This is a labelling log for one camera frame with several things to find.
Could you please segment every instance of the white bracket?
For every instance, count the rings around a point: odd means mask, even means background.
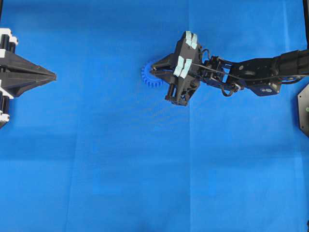
[[[10,42],[18,45],[18,39],[15,36],[13,36],[11,29],[0,28],[0,38],[2,35],[8,35],[10,37]]]

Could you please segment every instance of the gear teeth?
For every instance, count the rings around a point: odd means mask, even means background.
[[[153,75],[151,75],[150,69],[151,65],[154,63],[154,61],[148,62],[144,67],[141,69],[141,77],[143,82],[150,88],[158,88],[162,86],[163,81]]]

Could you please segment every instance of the black wire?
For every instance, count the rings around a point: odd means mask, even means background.
[[[304,79],[303,77],[298,79],[298,80],[294,80],[294,81],[289,81],[289,82],[282,82],[281,84],[283,85],[291,85],[291,84],[295,84],[297,82],[300,82],[302,79]]]
[[[207,51],[208,59],[211,59],[211,52],[208,49],[204,49],[201,54],[203,55]]]
[[[215,69],[212,69],[212,68],[208,68],[206,66],[203,66],[203,65],[200,65],[200,64],[194,64],[192,63],[193,65],[196,65],[196,66],[199,66],[201,68],[204,68],[204,69],[207,69],[207,70],[210,70],[214,73],[222,73],[222,74],[225,74],[225,75],[228,75],[228,76],[231,76],[231,77],[234,77],[238,80],[244,80],[244,81],[263,81],[263,80],[270,80],[270,79],[274,79],[274,78],[279,78],[279,76],[272,76],[272,77],[263,77],[263,78],[255,78],[255,79],[247,79],[247,78],[242,78],[242,77],[238,77],[238,76],[234,76],[234,75],[231,75],[227,72],[222,72],[222,71],[218,71],[218,70],[215,70]]]
[[[224,95],[225,97],[231,97],[231,96],[235,93],[234,90],[230,90],[230,92],[227,94],[227,93],[225,92],[223,86],[221,86],[221,91],[222,91],[222,93],[223,93],[223,95]]]

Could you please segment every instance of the black pole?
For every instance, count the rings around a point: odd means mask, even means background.
[[[309,49],[309,0],[303,0],[306,26],[307,49]]]
[[[3,6],[3,0],[0,0],[0,21],[2,16],[2,6]]]

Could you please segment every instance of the black mechanical part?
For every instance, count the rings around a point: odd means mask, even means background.
[[[3,1],[0,0],[0,15]],[[17,39],[9,29],[0,29],[0,128],[10,119],[10,99],[56,80],[56,75],[15,54]]]
[[[191,76],[191,73],[192,75],[197,73],[199,67],[191,66],[185,78],[177,77],[174,75],[174,70],[178,65],[179,57],[201,64],[201,46],[197,44],[196,49],[190,47],[186,41],[186,32],[177,42],[174,53],[152,65],[151,74],[169,84],[168,93],[165,97],[167,101],[175,105],[187,106],[189,100],[200,86],[200,80],[195,76]]]
[[[309,85],[298,95],[299,127],[309,137]]]
[[[309,49],[309,0],[303,0],[306,26],[307,49]]]

